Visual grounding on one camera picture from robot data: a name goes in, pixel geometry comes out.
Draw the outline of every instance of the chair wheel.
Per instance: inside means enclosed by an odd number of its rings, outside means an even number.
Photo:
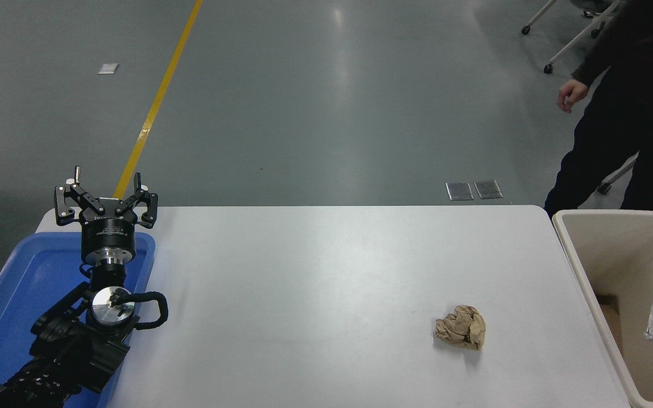
[[[598,188],[596,188],[596,191],[601,194],[607,194],[609,193],[610,189],[611,189],[611,184],[603,183],[602,185],[598,186]]]

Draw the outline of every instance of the sleeve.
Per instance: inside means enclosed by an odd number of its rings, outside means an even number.
[[[591,86],[627,47],[638,38],[643,26],[650,21],[651,2],[648,0],[627,0],[607,23],[596,44],[586,54],[583,63],[573,71],[571,77]]]

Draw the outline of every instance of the black pants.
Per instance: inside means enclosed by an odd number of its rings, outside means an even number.
[[[577,209],[609,174],[639,153],[622,209],[653,211],[653,107],[632,97],[635,83],[608,72],[574,131],[573,150],[561,162],[544,209],[553,216]]]

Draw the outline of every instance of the chair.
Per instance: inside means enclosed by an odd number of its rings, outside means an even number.
[[[526,36],[531,31],[531,26],[542,16],[544,13],[551,8],[552,5],[557,0],[549,0],[545,6],[543,6],[538,13],[533,16],[531,21],[526,24],[521,33]],[[563,55],[568,49],[574,46],[583,36],[590,33],[591,37],[594,39],[601,34],[601,30],[604,29],[606,25],[606,20],[611,15],[612,11],[616,9],[619,5],[620,0],[571,0],[571,3],[576,7],[583,10],[583,15],[586,18],[593,18],[591,24],[588,27],[584,28],[580,33],[577,34],[566,46],[564,46],[561,51],[555,54],[544,67],[544,73],[553,73],[553,64],[554,62]]]

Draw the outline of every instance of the human hand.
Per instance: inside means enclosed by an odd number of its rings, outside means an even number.
[[[570,79],[558,89],[558,107],[565,113],[571,113],[573,104],[583,100],[586,95],[588,95],[588,86],[578,80]]]

